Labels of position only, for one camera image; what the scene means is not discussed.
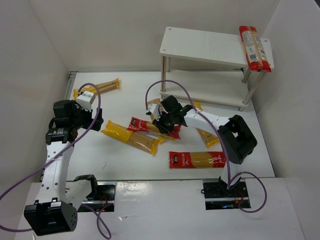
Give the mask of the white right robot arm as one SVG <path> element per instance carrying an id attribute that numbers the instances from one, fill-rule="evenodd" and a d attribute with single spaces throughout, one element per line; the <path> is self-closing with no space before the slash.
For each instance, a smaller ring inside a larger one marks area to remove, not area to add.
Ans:
<path id="1" fill-rule="evenodd" d="M 240 166 L 258 144 L 240 115 L 214 115 L 200 110 L 193 103 L 182 106 L 172 95 L 160 103 L 147 103 L 146 114 L 154 117 L 152 124 L 163 134 L 171 133 L 175 126 L 184 126 L 217 136 L 226 159 L 219 182 L 226 191 L 232 190 L 239 182 Z"/>

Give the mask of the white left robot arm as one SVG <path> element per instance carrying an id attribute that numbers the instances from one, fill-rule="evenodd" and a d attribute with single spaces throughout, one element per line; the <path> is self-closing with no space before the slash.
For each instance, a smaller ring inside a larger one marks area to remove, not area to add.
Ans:
<path id="1" fill-rule="evenodd" d="M 23 215 L 37 236 L 72 232 L 78 221 L 78 209 L 85 198 L 96 191 L 95 176 L 77 176 L 66 189 L 74 143 L 80 139 L 78 130 L 99 131 L 103 123 L 101 108 L 92 117 L 94 97 L 61 100 L 53 105 L 54 118 L 45 136 L 47 160 L 41 187 Z"/>

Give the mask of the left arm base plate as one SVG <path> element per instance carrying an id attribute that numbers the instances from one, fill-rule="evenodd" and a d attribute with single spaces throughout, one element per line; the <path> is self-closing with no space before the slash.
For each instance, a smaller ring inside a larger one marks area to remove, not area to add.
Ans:
<path id="1" fill-rule="evenodd" d="M 90 210 L 83 205 L 87 205 L 97 213 L 113 212 L 115 209 L 116 182 L 98 181 L 95 195 L 86 197 L 78 209 L 79 213 L 89 212 Z"/>

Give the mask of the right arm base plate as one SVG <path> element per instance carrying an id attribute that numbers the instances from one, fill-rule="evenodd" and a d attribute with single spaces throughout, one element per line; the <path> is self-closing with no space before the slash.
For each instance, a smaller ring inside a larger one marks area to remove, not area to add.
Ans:
<path id="1" fill-rule="evenodd" d="M 219 188 L 217 181 L 204 181 L 200 191 L 204 195 L 206 210 L 229 210 L 238 209 L 239 203 L 244 209 L 250 209 L 251 204 L 245 181 L 240 181 L 238 185 L 229 192 L 223 192 Z"/>

